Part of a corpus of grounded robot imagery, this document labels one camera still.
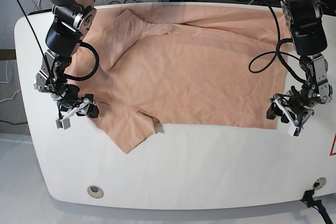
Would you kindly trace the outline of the robot arm image-right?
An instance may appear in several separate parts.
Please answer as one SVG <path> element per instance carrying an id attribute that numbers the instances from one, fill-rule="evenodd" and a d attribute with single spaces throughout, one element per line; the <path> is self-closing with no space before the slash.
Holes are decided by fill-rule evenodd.
<path id="1" fill-rule="evenodd" d="M 302 126 L 313 114 L 312 107 L 326 104 L 332 99 L 332 86 L 327 78 L 328 63 L 322 52 L 327 48 L 327 39 L 322 25 L 321 0 L 283 0 L 281 8 L 289 29 L 290 38 L 277 36 L 277 45 L 270 62 L 258 70 L 265 71 L 275 59 L 287 69 L 294 79 L 302 84 L 301 90 L 291 87 L 289 94 L 275 94 L 267 111 L 267 119 L 281 117 L 282 122 L 293 122 Z M 305 72 L 300 78 L 284 60 L 280 51 L 282 45 L 292 43 L 299 58 L 299 65 Z"/>

